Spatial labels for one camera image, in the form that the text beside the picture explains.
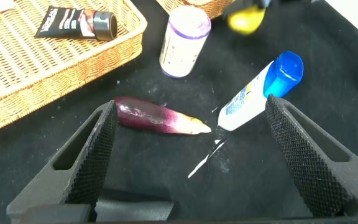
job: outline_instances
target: toothpaste tube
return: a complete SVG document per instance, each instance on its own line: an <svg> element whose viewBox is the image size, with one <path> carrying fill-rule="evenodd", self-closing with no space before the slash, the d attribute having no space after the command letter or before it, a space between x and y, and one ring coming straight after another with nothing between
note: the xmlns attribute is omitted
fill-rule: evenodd
<svg viewBox="0 0 358 224"><path fill-rule="evenodd" d="M111 12L49 6L35 38L113 40L117 19Z"/></svg>
<svg viewBox="0 0 358 224"><path fill-rule="evenodd" d="M303 76L299 55L286 51L270 62L219 113L218 126L233 131L265 110L269 94L283 97Z"/></svg>

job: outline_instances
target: woven basket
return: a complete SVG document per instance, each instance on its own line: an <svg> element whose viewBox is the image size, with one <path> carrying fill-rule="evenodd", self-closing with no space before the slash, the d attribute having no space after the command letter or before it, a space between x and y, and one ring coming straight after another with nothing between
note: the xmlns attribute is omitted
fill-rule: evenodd
<svg viewBox="0 0 358 224"><path fill-rule="evenodd" d="M35 39L49 6L113 12L117 38ZM0 128L137 57L146 25L130 0L16 0L0 13Z"/></svg>
<svg viewBox="0 0 358 224"><path fill-rule="evenodd" d="M223 8L234 0L157 0L164 10L171 12L178 6L195 6L206 12L209 18L214 19L223 13Z"/></svg>

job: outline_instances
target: black tube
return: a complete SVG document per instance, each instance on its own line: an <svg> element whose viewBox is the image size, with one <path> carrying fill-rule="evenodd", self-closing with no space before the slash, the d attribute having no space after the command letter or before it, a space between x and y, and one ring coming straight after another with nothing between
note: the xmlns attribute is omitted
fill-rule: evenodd
<svg viewBox="0 0 358 224"><path fill-rule="evenodd" d="M113 40L117 19L111 12L49 6L35 38Z"/></svg>

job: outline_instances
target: eggplant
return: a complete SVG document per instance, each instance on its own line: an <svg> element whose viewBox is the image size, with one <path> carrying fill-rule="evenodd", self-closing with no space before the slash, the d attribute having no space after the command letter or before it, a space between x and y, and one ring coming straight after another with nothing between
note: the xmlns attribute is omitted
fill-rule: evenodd
<svg viewBox="0 0 358 224"><path fill-rule="evenodd" d="M210 133L199 119L129 96L115 97L118 121L123 126L161 133Z"/></svg>

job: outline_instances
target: eggplant tip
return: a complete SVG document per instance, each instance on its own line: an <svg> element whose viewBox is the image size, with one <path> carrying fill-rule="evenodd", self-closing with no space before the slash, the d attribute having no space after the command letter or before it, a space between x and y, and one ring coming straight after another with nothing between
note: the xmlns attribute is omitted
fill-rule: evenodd
<svg viewBox="0 0 358 224"><path fill-rule="evenodd" d="M199 128L199 133L210 133L212 132L211 128L208 127L207 125L203 124L203 125L200 125L200 128Z"/></svg>

